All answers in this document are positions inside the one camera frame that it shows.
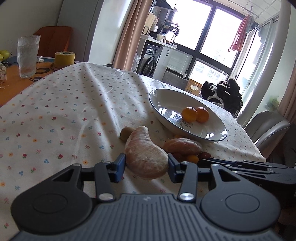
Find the small kumquat orange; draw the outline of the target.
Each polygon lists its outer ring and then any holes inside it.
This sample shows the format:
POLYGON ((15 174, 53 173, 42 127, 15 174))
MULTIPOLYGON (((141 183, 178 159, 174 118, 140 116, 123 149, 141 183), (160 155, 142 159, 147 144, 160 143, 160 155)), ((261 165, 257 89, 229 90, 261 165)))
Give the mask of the small kumquat orange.
POLYGON ((199 158, 197 155, 187 155, 186 156, 186 161, 190 163, 197 164, 199 162, 199 158))

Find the red plum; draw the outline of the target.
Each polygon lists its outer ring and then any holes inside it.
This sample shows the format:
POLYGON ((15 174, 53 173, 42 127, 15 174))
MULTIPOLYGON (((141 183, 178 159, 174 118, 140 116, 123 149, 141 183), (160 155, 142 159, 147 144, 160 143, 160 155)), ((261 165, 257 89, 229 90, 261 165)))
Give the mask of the red plum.
POLYGON ((211 154, 209 154, 208 152, 201 152, 200 154, 198 154, 198 158, 201 159, 209 159, 211 158, 211 154))

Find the large peeled pomelo segment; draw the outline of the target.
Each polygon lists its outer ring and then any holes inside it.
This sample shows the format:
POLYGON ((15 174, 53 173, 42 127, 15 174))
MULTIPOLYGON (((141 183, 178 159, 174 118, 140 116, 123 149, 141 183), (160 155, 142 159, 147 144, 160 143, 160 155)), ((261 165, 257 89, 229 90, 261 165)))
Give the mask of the large peeled pomelo segment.
POLYGON ((152 180, 168 170, 168 154, 154 144, 149 137, 149 129, 139 126, 125 143, 126 166, 136 176, 152 180))

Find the brown kiwi fruit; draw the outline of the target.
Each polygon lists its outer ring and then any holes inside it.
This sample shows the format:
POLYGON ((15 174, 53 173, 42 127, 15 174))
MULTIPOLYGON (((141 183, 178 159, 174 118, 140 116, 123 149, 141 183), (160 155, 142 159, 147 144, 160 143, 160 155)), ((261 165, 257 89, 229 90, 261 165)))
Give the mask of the brown kiwi fruit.
POLYGON ((120 132, 120 136, 119 138, 123 141, 126 142, 127 139, 130 137, 130 135, 132 134, 132 132, 135 130, 135 128, 126 126, 124 127, 121 132, 120 132))

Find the large orange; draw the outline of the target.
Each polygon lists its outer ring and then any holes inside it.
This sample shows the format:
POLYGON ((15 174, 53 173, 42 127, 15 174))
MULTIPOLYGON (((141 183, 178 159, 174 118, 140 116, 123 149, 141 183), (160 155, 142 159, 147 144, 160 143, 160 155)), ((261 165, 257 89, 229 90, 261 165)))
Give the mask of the large orange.
POLYGON ((197 112, 193 107, 186 107, 181 112, 182 119, 188 123, 196 121, 197 112))

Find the white kitchen cabinet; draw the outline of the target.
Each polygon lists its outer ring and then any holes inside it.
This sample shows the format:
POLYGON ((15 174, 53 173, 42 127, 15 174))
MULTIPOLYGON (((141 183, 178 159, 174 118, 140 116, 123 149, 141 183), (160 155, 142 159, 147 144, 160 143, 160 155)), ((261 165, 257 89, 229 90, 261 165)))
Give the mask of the white kitchen cabinet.
POLYGON ((155 40, 151 36, 142 34, 137 48, 138 56, 141 56, 145 43, 162 47, 162 52, 158 60, 156 70, 154 71, 154 74, 152 76, 153 79, 162 80, 170 61, 171 54, 176 48, 161 41, 155 40))

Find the floral white tablecloth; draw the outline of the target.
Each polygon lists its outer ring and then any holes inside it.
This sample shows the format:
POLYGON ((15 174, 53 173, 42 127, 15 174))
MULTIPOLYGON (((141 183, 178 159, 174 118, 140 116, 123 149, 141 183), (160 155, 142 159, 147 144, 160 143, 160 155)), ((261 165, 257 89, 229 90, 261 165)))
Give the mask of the floral white tablecloth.
POLYGON ((162 146, 173 134, 149 102, 171 86, 130 71, 78 63, 41 78, 1 107, 1 240, 18 232, 13 200, 57 172, 114 161, 126 127, 146 126, 162 146))

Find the white plate dark rim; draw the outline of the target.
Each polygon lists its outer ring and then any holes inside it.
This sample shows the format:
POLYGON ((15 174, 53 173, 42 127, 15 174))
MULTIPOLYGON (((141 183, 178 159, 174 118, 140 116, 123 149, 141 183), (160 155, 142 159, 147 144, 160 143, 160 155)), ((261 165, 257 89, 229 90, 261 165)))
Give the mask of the white plate dark rim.
POLYGON ((221 118, 199 99, 171 89, 155 89, 149 101, 157 119, 172 133, 191 140, 213 143, 226 139, 221 118))

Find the right pink curtain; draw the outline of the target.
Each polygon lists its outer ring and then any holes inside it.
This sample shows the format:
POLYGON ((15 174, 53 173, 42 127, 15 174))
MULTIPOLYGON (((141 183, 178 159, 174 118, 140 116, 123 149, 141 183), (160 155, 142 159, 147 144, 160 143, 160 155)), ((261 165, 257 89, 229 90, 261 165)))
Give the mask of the right pink curtain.
POLYGON ((290 123, 295 122, 296 116, 296 70, 292 71, 285 94, 281 99, 277 111, 290 123))

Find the pink curtain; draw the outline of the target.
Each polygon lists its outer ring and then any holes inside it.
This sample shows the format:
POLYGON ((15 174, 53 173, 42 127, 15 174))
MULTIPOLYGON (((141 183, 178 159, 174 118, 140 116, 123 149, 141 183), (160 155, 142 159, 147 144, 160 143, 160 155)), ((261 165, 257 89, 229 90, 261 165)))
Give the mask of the pink curtain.
POLYGON ((152 1, 133 1, 116 49, 112 67, 130 71, 152 1))
POLYGON ((277 111, 290 123, 295 122, 296 116, 296 70, 292 71, 285 94, 281 99, 277 111))

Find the black clothes pile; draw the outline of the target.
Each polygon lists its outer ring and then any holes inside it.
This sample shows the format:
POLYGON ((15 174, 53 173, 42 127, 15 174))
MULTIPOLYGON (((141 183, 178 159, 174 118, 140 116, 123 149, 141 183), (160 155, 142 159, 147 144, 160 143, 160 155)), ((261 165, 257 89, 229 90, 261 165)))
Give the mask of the black clothes pile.
POLYGON ((201 88, 201 97, 236 117, 243 106, 239 90, 240 87, 233 78, 219 81, 217 84, 205 81, 201 88))

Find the grey washing machine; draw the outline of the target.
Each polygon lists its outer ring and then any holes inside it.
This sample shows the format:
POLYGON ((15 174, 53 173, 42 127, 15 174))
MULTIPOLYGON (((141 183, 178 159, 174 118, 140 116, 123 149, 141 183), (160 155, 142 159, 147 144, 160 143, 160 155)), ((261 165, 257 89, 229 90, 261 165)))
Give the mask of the grey washing machine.
POLYGON ((152 78, 156 70, 162 47, 145 43, 137 73, 152 78))

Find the red hanging towel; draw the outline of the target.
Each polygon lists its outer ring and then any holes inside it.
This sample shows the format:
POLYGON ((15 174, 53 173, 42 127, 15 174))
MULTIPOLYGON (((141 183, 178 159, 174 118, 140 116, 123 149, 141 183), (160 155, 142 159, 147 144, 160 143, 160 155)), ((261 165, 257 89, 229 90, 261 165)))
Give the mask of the red hanging towel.
POLYGON ((249 29, 251 28, 252 24, 254 22, 254 18, 251 14, 248 14, 241 24, 239 25, 239 28, 237 30, 237 33, 234 37, 234 40, 228 49, 228 52, 230 51, 241 51, 243 48, 243 44, 246 38, 246 35, 249 32, 249 29))

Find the dish rack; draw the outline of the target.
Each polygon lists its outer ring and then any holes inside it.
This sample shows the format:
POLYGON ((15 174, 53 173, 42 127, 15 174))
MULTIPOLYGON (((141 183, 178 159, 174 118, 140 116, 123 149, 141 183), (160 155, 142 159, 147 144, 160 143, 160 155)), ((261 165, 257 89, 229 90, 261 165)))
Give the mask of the dish rack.
POLYGON ((172 21, 165 20, 162 28, 161 35, 166 37, 166 43, 173 45, 175 38, 179 34, 179 24, 175 24, 172 21))

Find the textured drinking glass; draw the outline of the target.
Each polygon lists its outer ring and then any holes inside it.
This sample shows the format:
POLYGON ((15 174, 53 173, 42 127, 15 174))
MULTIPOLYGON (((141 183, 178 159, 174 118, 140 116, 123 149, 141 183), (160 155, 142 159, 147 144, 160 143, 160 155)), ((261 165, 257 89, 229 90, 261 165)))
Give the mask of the textured drinking glass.
POLYGON ((36 73, 40 35, 20 37, 16 44, 18 72, 20 78, 29 78, 36 73))

